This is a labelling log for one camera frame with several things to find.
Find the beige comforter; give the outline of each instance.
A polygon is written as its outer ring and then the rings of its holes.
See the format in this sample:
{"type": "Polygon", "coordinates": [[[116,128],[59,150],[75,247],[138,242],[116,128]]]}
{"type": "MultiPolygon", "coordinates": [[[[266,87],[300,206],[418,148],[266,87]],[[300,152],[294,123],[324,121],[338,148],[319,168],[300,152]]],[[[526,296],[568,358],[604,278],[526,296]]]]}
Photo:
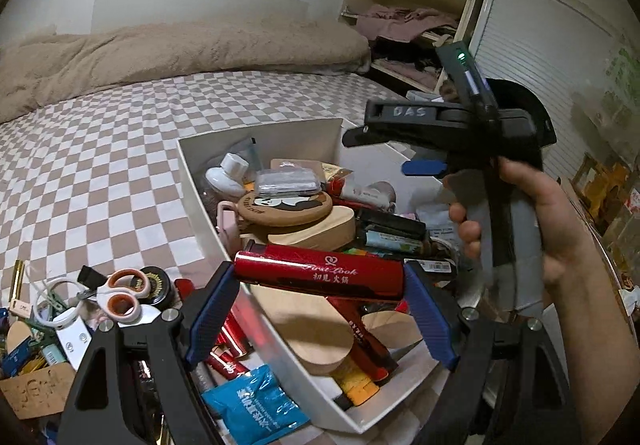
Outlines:
{"type": "Polygon", "coordinates": [[[37,36],[0,50],[0,123],[133,82],[229,69],[350,72],[368,60],[367,40],[337,22],[220,18],[37,36]]]}

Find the wooden disc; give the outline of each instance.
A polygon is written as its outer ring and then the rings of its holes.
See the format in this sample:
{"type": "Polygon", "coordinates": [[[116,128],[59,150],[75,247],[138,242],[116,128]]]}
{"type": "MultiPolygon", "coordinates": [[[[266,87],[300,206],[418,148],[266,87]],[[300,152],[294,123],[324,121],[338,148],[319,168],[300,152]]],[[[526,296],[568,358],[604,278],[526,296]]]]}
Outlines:
{"type": "Polygon", "coordinates": [[[249,192],[238,202],[238,214],[256,225],[293,227],[324,218],[333,203],[325,192],[297,198],[257,198],[249,192]]]}
{"type": "Polygon", "coordinates": [[[24,322],[18,320],[11,324],[6,334],[6,352],[10,353],[26,338],[31,338],[31,330],[24,322]]]}
{"type": "Polygon", "coordinates": [[[329,215],[320,221],[288,231],[280,229],[268,235],[270,243],[312,250],[334,251],[347,245],[356,235],[353,210],[346,206],[334,206],[329,215]]]}
{"type": "Polygon", "coordinates": [[[328,375],[351,351],[353,331],[326,298],[258,285],[251,293],[312,375],[328,375]]]}
{"type": "Polygon", "coordinates": [[[367,330],[388,349],[401,349],[422,340],[414,318],[398,311],[378,311],[362,317],[367,330]]]}

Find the barcode label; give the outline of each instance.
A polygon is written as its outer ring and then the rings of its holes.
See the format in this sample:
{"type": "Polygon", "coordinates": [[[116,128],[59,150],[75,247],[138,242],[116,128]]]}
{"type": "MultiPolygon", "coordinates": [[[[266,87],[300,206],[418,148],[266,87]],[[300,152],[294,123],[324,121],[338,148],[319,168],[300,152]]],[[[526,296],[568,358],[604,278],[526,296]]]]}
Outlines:
{"type": "Polygon", "coordinates": [[[404,261],[415,261],[428,273],[451,273],[449,261],[422,261],[420,259],[405,259],[404,261]]]}

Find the metal screw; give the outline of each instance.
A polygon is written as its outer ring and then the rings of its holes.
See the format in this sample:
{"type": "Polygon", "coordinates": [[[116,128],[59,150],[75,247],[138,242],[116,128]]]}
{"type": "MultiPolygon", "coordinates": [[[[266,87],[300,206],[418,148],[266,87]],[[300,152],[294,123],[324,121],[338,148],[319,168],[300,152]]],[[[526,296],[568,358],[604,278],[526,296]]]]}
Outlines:
{"type": "Polygon", "coordinates": [[[538,319],[529,319],[527,321],[527,327],[531,331],[540,331],[542,329],[542,322],[538,319]]]}
{"type": "Polygon", "coordinates": [[[168,310],[164,310],[162,312],[161,317],[165,322],[171,322],[172,320],[177,319],[179,314],[180,312],[177,309],[169,308],[168,310]]]}
{"type": "Polygon", "coordinates": [[[105,333],[107,331],[111,331],[111,329],[113,329],[113,321],[111,319],[103,320],[98,326],[98,329],[100,331],[104,331],[105,333]]]}
{"type": "Polygon", "coordinates": [[[478,320],[480,318],[480,314],[476,308],[464,308],[462,310],[462,318],[468,322],[478,320]]]}

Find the white storage box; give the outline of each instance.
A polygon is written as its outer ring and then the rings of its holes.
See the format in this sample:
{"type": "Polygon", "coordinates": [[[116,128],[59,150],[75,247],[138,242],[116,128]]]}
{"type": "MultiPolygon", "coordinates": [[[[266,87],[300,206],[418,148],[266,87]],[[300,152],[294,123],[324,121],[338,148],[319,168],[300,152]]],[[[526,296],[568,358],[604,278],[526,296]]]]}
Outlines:
{"type": "MultiPolygon", "coordinates": [[[[254,137],[257,141],[265,168],[269,168],[272,158],[320,160],[350,168],[355,171],[358,182],[364,185],[380,180],[388,181],[398,195],[398,212],[410,211],[421,202],[450,199],[438,180],[402,175],[400,168],[407,158],[386,144],[344,148],[341,143],[342,133],[351,127],[354,127],[353,123],[340,118],[300,120],[246,126],[178,140],[182,201],[211,270],[230,258],[200,201],[192,173],[212,155],[249,137],[254,137]]],[[[206,284],[209,278],[203,271],[196,287],[206,284]]],[[[379,393],[359,407],[342,411],[316,387],[311,376],[271,326],[244,284],[234,306],[234,315],[260,357],[270,364],[285,392],[308,415],[311,422],[321,428],[351,433],[365,432],[404,400],[436,365],[425,344],[420,343],[399,360],[398,369],[379,393]]]]}

